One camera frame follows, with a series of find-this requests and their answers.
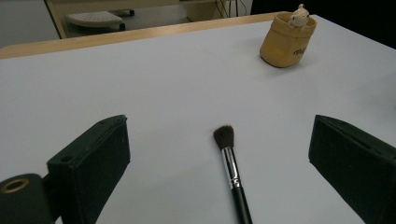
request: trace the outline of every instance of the brush handle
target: brush handle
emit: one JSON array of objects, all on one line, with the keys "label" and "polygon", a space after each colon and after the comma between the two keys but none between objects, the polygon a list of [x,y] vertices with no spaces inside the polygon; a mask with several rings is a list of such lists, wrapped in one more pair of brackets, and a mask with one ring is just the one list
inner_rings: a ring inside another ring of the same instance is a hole
[{"label": "brush handle", "polygon": [[233,203],[236,208],[236,215],[238,216],[239,224],[252,224],[250,212],[248,211],[248,201],[245,197],[245,192],[242,187],[231,189],[233,193]]}]

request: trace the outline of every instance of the wooden table edge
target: wooden table edge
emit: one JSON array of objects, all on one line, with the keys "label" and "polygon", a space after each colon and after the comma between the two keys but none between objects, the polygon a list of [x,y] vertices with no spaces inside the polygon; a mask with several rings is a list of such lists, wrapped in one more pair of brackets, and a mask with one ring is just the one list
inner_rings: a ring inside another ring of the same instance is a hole
[{"label": "wooden table edge", "polygon": [[276,13],[278,12],[245,17],[219,19],[213,21],[197,21],[103,35],[88,35],[67,39],[10,45],[0,49],[0,59],[52,53],[70,49],[83,49],[107,44],[121,43],[125,41],[152,38],[157,36],[176,35],[194,31],[215,29],[220,27],[249,24],[261,21],[271,21]]}]

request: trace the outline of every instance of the white tabletop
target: white tabletop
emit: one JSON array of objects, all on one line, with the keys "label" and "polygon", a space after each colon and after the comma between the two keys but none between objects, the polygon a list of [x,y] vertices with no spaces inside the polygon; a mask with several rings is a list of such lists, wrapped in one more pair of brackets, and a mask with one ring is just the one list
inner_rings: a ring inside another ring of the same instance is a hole
[{"label": "white tabletop", "polygon": [[363,223],[309,163],[310,137],[320,114],[396,146],[396,50],[314,18],[285,69],[259,56],[271,22],[1,60],[0,180],[45,175],[125,114],[132,162],[97,223],[236,223],[213,140],[231,124],[254,223]]}]

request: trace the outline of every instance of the white figurine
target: white figurine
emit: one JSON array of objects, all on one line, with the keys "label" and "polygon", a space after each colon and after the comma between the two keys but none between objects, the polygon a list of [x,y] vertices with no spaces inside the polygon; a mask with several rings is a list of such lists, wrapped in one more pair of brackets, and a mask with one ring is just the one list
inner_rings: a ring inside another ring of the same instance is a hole
[{"label": "white figurine", "polygon": [[289,19],[289,27],[294,29],[294,27],[300,27],[303,30],[308,23],[309,12],[304,8],[304,4],[300,4],[298,9],[291,13]]}]

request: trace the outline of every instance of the brush ferrule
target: brush ferrule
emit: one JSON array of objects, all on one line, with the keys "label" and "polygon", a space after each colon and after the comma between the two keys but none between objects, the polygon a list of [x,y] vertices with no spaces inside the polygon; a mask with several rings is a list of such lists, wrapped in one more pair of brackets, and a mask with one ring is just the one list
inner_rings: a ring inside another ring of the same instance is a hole
[{"label": "brush ferrule", "polygon": [[227,172],[231,189],[242,187],[238,166],[236,165],[235,155],[233,154],[233,148],[225,147],[221,150],[221,155],[224,160],[225,171]]}]

